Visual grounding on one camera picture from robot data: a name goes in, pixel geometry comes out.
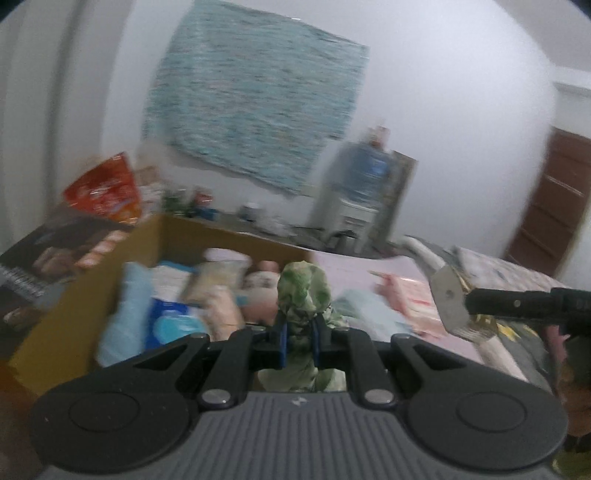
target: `wall hanging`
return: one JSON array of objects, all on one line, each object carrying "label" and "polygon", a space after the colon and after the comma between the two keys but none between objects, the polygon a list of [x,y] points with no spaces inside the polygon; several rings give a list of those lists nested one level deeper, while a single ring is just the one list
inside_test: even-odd
[{"label": "wall hanging", "polygon": [[161,62],[144,135],[297,193],[342,138],[369,48],[276,14],[197,1]]}]

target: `white wall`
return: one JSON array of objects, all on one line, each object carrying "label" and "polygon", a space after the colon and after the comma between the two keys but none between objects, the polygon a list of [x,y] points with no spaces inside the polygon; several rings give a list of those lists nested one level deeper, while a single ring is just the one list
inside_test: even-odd
[{"label": "white wall", "polygon": [[73,55],[64,72],[55,120],[58,128],[53,196],[56,201],[84,173],[89,157],[101,154],[111,74],[134,3],[135,0],[90,0],[78,20],[70,45]]},{"label": "white wall", "polygon": [[[0,23],[0,125],[4,123],[4,104],[12,55],[27,7],[28,4],[26,3],[20,4]],[[1,152],[2,135],[0,134],[0,253],[13,243],[12,228],[8,219],[7,199],[5,198],[5,180],[2,174],[4,161]]]},{"label": "white wall", "polygon": [[[397,232],[503,252],[541,165],[554,89],[549,61],[502,8],[492,0],[237,3],[301,18],[370,46],[348,138],[385,119],[389,148],[419,161]],[[103,154],[137,147],[159,55],[189,5],[136,1],[112,77]],[[309,183],[320,181],[337,147],[328,145]],[[202,164],[191,168],[186,157],[170,151],[164,156],[174,164],[169,176],[213,186],[223,209],[258,199],[293,223],[311,211],[312,199],[285,197]]]},{"label": "white wall", "polygon": [[41,224],[51,206],[49,155],[56,80],[82,1],[28,0],[20,7],[26,11],[13,38],[0,118],[0,175],[14,241]]},{"label": "white wall", "polygon": [[569,287],[591,290],[591,210],[587,211],[576,245],[557,278]]},{"label": "white wall", "polygon": [[589,71],[555,67],[553,80],[556,87],[572,92],[591,93],[591,66]]},{"label": "white wall", "polygon": [[591,70],[591,21],[570,0],[495,0],[559,66]]}]

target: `green camouflage cloth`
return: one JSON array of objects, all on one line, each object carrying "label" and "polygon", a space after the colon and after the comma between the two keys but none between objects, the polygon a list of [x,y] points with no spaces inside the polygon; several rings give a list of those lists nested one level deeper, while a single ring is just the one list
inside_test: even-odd
[{"label": "green camouflage cloth", "polygon": [[258,378],[267,391],[344,391],[345,373],[319,371],[312,359],[310,320],[318,313],[330,328],[344,326],[343,317],[330,305],[330,287],[324,271],[308,262],[287,265],[277,285],[279,310],[287,319],[287,366],[261,370]]}]

